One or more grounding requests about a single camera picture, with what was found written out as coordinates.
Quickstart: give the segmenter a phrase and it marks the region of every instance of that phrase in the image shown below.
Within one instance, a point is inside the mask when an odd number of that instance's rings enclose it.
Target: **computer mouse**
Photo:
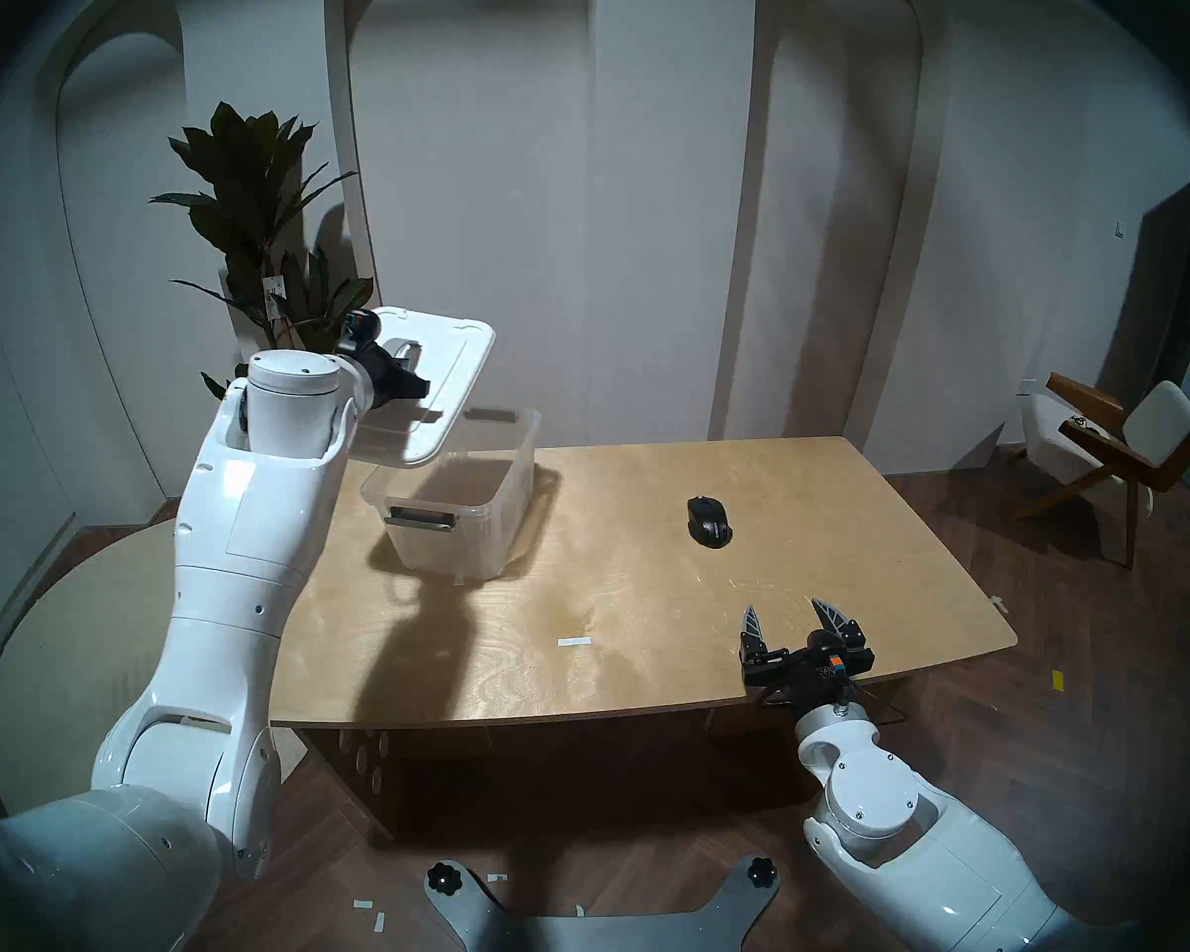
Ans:
[[[732,541],[732,526],[727,524],[724,503],[706,496],[688,501],[688,534],[709,549],[722,549]]]

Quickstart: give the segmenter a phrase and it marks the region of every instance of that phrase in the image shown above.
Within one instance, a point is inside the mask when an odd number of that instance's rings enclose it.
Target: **potted plant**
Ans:
[[[212,295],[242,312],[261,331],[270,347],[282,342],[306,351],[330,353],[344,320],[375,292],[375,281],[345,278],[331,288],[330,268],[321,246],[303,257],[282,250],[280,237],[311,202],[327,188],[357,173],[350,170],[330,183],[305,193],[318,167],[302,183],[289,184],[315,125],[296,129],[293,117],[281,125],[273,112],[243,119],[224,101],[212,115],[211,131],[184,127],[184,140],[169,138],[181,161],[211,184],[213,193],[159,194],[151,203],[178,205],[189,211],[190,224],[224,255],[225,293],[187,280],[174,280]],[[237,375],[246,365],[239,364]],[[224,396],[224,386],[202,374],[212,394]]]

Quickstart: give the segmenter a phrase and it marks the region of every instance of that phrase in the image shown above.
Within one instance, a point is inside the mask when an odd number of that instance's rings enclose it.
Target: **chair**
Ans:
[[[1132,569],[1136,522],[1151,514],[1151,491],[1166,491],[1190,465],[1190,400],[1172,382],[1160,382],[1125,418],[1119,401],[1065,375],[1051,375],[1046,388],[1073,408],[1048,395],[1026,396],[1027,444],[1017,456],[1026,453],[1063,487],[1013,518],[1031,518],[1076,495],[1116,518],[1125,509],[1125,566]]]

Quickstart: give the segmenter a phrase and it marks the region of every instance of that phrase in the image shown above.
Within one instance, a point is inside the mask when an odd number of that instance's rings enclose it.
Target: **chair leg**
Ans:
[[[1128,481],[1128,541],[1125,550],[1125,569],[1133,568],[1133,553],[1136,552],[1136,481]]]
[[[1026,508],[1019,508],[1015,511],[1010,518],[1013,521],[1022,521],[1023,518],[1031,518],[1034,514],[1044,512],[1046,508],[1053,508],[1056,503],[1061,503],[1063,501],[1069,501],[1073,499],[1081,491],[1092,488],[1098,481],[1104,481],[1113,474],[1109,466],[1098,466],[1089,471],[1083,477],[1076,477],[1071,483],[1065,483],[1056,491],[1044,495],[1040,501],[1029,503]]]

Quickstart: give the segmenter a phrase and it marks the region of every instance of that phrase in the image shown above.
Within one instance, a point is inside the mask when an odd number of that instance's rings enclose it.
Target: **plastic storage box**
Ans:
[[[533,496],[539,419],[533,408],[466,408],[436,461],[405,471],[381,466],[367,478],[362,496],[380,512],[406,568],[450,574],[457,583],[502,572]]]

